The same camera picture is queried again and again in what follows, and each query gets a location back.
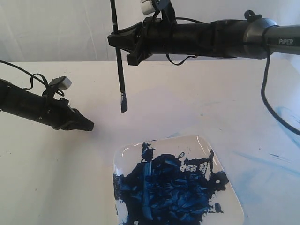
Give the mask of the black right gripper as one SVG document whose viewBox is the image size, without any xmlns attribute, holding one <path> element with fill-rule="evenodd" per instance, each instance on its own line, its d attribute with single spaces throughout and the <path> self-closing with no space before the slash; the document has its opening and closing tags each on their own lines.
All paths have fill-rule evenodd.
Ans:
<svg viewBox="0 0 300 225">
<path fill-rule="evenodd" d="M 214 50 L 214 26 L 210 23 L 173 23 L 151 19 L 111 33 L 112 47 L 133 51 L 127 55 L 130 66 L 138 66 L 154 54 L 217 57 Z"/>
</svg>

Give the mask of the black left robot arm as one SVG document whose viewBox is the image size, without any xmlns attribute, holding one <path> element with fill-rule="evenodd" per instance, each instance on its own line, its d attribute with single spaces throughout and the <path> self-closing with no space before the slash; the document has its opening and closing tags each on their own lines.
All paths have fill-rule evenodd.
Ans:
<svg viewBox="0 0 300 225">
<path fill-rule="evenodd" d="M 54 98 L 55 92 L 69 88 L 67 77 L 52 80 L 41 96 L 1 79 L 0 109 L 31 121 L 51 126 L 55 130 L 92 131 L 94 123 L 77 109 L 71 108 L 65 98 Z"/>
</svg>

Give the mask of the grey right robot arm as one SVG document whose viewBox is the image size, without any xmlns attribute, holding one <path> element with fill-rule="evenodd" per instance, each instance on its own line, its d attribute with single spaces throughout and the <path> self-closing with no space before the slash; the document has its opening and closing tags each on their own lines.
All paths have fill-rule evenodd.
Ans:
<svg viewBox="0 0 300 225">
<path fill-rule="evenodd" d="M 299 25 L 278 26 L 273 20 L 247 11 L 244 20 L 177 23 L 147 17 L 108 36 L 110 46 L 126 52 L 137 66 L 153 54 L 194 55 L 221 59 L 265 59 L 267 53 L 300 53 Z"/>
</svg>

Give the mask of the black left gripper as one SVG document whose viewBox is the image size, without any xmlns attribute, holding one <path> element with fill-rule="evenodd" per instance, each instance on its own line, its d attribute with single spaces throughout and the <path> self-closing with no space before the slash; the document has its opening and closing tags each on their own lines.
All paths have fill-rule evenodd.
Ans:
<svg viewBox="0 0 300 225">
<path fill-rule="evenodd" d="M 92 131 L 94 122 L 85 118 L 76 108 L 70 109 L 59 100 L 48 101 L 17 87 L 8 87 L 4 95 L 4 112 L 45 124 L 55 130 Z"/>
</svg>

